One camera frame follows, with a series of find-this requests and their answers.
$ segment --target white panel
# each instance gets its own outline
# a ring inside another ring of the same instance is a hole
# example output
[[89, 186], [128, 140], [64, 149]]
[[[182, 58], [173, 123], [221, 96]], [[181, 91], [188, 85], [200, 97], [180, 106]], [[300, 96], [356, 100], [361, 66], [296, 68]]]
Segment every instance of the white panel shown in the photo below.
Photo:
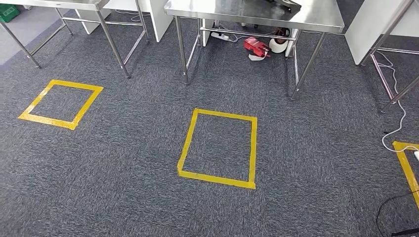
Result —
[[391, 34], [395, 36], [419, 37], [419, 1], [413, 2]]
[[151, 0], [150, 1], [150, 15], [153, 20], [154, 33], [156, 35], [157, 42], [160, 42], [170, 23], [173, 20], [173, 16], [166, 15], [165, 4], [167, 0]]
[[[214, 25], [214, 20], [209, 20], [209, 19], [202, 19], [202, 26], [204, 26], [207, 29], [211, 29], [212, 26]], [[210, 38], [210, 34], [211, 32], [209, 31], [204, 31], [202, 33], [202, 38], [203, 38], [203, 46], [205, 47], [207, 45], [208, 39]]]
[[[291, 29], [291, 37], [295, 38], [297, 36], [299, 30], [297, 29]], [[288, 57], [290, 55], [291, 49], [294, 45], [294, 41], [288, 41], [287, 50], [285, 50], [285, 57]]]
[[[139, 0], [141, 11], [151, 11], [150, 1], [154, 0]], [[137, 11], [135, 0], [110, 0], [108, 4], [104, 6], [104, 8], [125, 11]]]
[[[103, 18], [106, 18], [111, 11], [108, 9], [102, 9], [100, 11], [102, 13]], [[94, 11], [87, 11], [87, 10], [76, 10], [77, 15], [80, 19], [86, 19], [91, 21], [98, 21], [99, 18], [96, 16], [96, 12]], [[89, 23], [89, 22], [82, 22], [84, 29], [86, 30], [87, 34], [90, 35], [94, 29], [96, 29], [100, 24], [98, 23]]]
[[365, 0], [345, 34], [355, 64], [374, 45], [395, 13], [400, 10], [403, 0]]

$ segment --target green basket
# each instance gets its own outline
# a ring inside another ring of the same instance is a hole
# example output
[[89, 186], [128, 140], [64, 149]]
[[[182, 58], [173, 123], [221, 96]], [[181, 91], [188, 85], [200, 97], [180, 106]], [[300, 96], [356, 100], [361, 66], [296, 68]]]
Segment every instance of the green basket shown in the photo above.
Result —
[[0, 21], [7, 23], [19, 14], [20, 12], [15, 5], [0, 4]]

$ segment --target stainless steel table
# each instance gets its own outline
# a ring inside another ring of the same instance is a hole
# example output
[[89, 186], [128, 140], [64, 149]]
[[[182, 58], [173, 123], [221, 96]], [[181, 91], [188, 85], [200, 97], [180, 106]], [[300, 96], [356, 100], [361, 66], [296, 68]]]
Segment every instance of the stainless steel table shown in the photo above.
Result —
[[[195, 49], [202, 41], [202, 31], [213, 31], [245, 36], [267, 37], [294, 41], [293, 59], [295, 66], [295, 90], [292, 99], [295, 99], [312, 67], [320, 47], [327, 33], [341, 33], [344, 27], [336, 0], [293, 0], [300, 4], [301, 11], [296, 14], [287, 13], [283, 8], [265, 0], [169, 0], [165, 5], [168, 15], [176, 20], [177, 35], [180, 47], [180, 59], [183, 67], [183, 78], [189, 83], [188, 68]], [[188, 61], [183, 48], [182, 29], [179, 17], [198, 18], [198, 35]], [[231, 31], [224, 29], [208, 29], [202, 26], [201, 19], [242, 22], [249, 24], [266, 25], [273, 27], [287, 27], [299, 29], [296, 36], [281, 37], [272, 35], [252, 34], [248, 32]], [[304, 72], [299, 78], [296, 54], [296, 43], [301, 30], [321, 32], [322, 35], [312, 53]]]
[[[109, 0], [0, 0], [0, 3], [6, 3], [6, 4], [17, 4], [17, 5], [30, 5], [30, 6], [43, 6], [43, 7], [53, 7], [57, 10], [58, 15], [60, 16], [63, 24], [55, 31], [53, 32], [49, 37], [46, 38], [38, 47], [36, 47], [34, 50], [29, 52], [25, 46], [19, 41], [19, 39], [10, 31], [10, 29], [6, 26], [5, 23], [0, 21], [1, 26], [10, 34], [10, 36], [16, 41], [16, 43], [20, 46], [20, 48], [25, 52], [27, 57], [33, 61], [35, 66], [37, 68], [41, 68], [39, 63], [33, 58], [33, 55], [35, 55], [36, 52], [38, 52], [48, 41], [50, 41], [58, 32], [60, 32], [64, 27], [68, 29], [70, 34], [71, 32], [70, 28], [68, 27], [66, 21], [81, 21], [81, 22], [90, 22], [90, 23], [99, 23], [101, 24], [103, 31], [105, 32], [106, 37], [108, 38], [109, 44], [112, 47], [112, 50], [117, 58], [117, 61], [124, 73], [124, 76], [126, 78], [129, 77], [129, 73], [126, 71], [125, 65], [130, 59], [131, 55], [134, 53], [134, 50], [137, 48], [138, 44], [140, 43], [141, 39], [144, 37], [144, 35], [147, 38], [147, 41], [149, 41], [147, 28], [144, 23], [144, 17], [140, 9], [140, 5], [138, 4], [138, 0], [135, 0], [137, 5], [138, 14], [140, 15], [141, 23], [128, 23], [128, 22], [114, 22], [114, 21], [105, 21], [102, 14], [100, 13], [100, 10], [105, 6]], [[92, 21], [92, 20], [85, 20], [85, 19], [79, 19], [79, 18], [69, 18], [69, 17], [63, 17], [61, 13], [58, 11], [58, 8], [67, 8], [67, 9], [79, 9], [79, 10], [91, 10], [95, 11], [96, 15], [98, 17], [98, 21]], [[114, 41], [109, 33], [107, 24], [111, 25], [127, 25], [127, 26], [142, 26], [143, 31], [141, 32], [140, 36], [138, 37], [137, 41], [135, 42], [134, 46], [129, 51], [128, 55], [124, 60], [122, 60], [121, 55], [118, 52], [118, 49], [116, 48]]]

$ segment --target floor marking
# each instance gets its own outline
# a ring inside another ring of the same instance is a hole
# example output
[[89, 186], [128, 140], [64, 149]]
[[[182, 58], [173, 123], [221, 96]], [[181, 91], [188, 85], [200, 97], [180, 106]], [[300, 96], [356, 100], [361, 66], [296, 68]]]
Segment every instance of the floor marking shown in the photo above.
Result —
[[[419, 149], [419, 144], [412, 144], [412, 143], [404, 143], [404, 142], [393, 142], [394, 150], [400, 151], [407, 146], [416, 147]], [[408, 147], [406, 150], [416, 151], [414, 148]], [[405, 173], [407, 182], [409, 183], [410, 190], [412, 192], [419, 190], [418, 182], [416, 181], [415, 174], [410, 167], [409, 161], [407, 160], [405, 152], [397, 152], [397, 157], [399, 158], [400, 164], [402, 165], [403, 172]], [[416, 205], [419, 209], [419, 192], [413, 193], [413, 197], [415, 198]]]
[[[48, 93], [48, 91], [51, 90], [51, 88], [54, 85], [62, 85], [62, 86], [68, 86], [68, 87], [74, 87], [78, 89], [85, 89], [85, 90], [93, 91], [91, 96], [88, 98], [86, 103], [82, 106], [80, 111], [76, 114], [73, 121], [71, 122], [30, 114], [30, 112], [35, 108], [35, 106]], [[50, 124], [50, 125], [59, 126], [59, 127], [65, 127], [65, 128], [74, 130], [76, 126], [79, 125], [79, 121], [82, 119], [83, 115], [86, 113], [90, 105], [93, 103], [97, 95], [99, 95], [99, 93], [102, 90], [103, 90], [103, 87], [96, 86], [96, 85], [82, 84], [82, 83], [64, 81], [64, 80], [51, 80], [49, 84], [45, 87], [45, 89], [35, 98], [35, 100], [29, 105], [28, 108], [25, 109], [25, 111], [18, 118], [29, 120], [29, 121], [34, 121], [34, 122]]]
[[[250, 161], [249, 161], [249, 180], [242, 181], [236, 179], [228, 179], [218, 176], [206, 175], [206, 174], [199, 174], [189, 171], [183, 171], [183, 165], [186, 160], [186, 156], [188, 155], [189, 146], [191, 145], [192, 136], [194, 134], [195, 124], [198, 118], [198, 114], [203, 115], [212, 115], [212, 116], [219, 116], [219, 117], [226, 117], [230, 119], [241, 119], [251, 122], [251, 150], [250, 150]], [[186, 135], [185, 144], [183, 145], [182, 154], [180, 155], [179, 162], [177, 163], [177, 172], [179, 176], [190, 178], [190, 179], [198, 179], [204, 180], [208, 182], [226, 184], [226, 185], [233, 185], [241, 188], [248, 188], [248, 189], [256, 189], [256, 184], [254, 183], [254, 176], [256, 170], [256, 133], [257, 133], [257, 118], [244, 116], [244, 115], [235, 115], [217, 111], [210, 111], [210, 110], [202, 110], [195, 108], [192, 113], [191, 124], [189, 125], [189, 130]]]

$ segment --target power strip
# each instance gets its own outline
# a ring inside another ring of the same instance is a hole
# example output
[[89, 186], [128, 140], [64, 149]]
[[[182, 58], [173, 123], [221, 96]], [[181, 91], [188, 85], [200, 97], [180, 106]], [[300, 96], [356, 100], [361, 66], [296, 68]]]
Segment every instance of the power strip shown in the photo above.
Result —
[[220, 40], [224, 40], [224, 41], [229, 41], [229, 42], [231, 42], [231, 39], [230, 39], [230, 37], [228, 37], [228, 36], [226, 36], [225, 34], [219, 34], [219, 33], [217, 33], [217, 32], [212, 32], [211, 33], [211, 36], [212, 37], [214, 37], [214, 38], [217, 38], [217, 39], [220, 39]]

